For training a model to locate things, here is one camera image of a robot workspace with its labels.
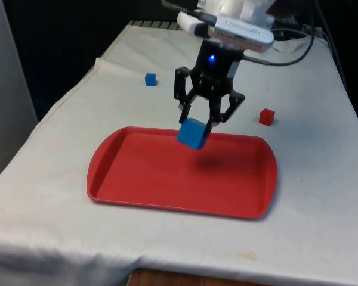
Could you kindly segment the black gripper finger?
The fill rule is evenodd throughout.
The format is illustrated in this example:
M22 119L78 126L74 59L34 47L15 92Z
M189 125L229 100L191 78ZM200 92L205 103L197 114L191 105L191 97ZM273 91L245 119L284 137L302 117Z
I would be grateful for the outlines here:
M232 79L204 79L200 86L200 96L209 102L209 119L204 137L209 137L213 127L227 122L245 100L244 94L233 89Z
M187 93L186 80L188 77L192 81L192 88ZM183 124L187 119L192 102L196 97L200 96L209 100L209 87L206 87L207 83L209 83L209 77L197 69L190 70L187 67L179 67L175 70L174 98L179 101L179 109L181 110L180 124Z

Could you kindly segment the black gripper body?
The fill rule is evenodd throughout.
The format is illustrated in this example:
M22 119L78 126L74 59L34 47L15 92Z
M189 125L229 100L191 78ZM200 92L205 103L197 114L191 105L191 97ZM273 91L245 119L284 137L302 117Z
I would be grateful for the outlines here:
M203 40L197 56L195 71L216 79L234 79L243 51L229 49L215 42Z

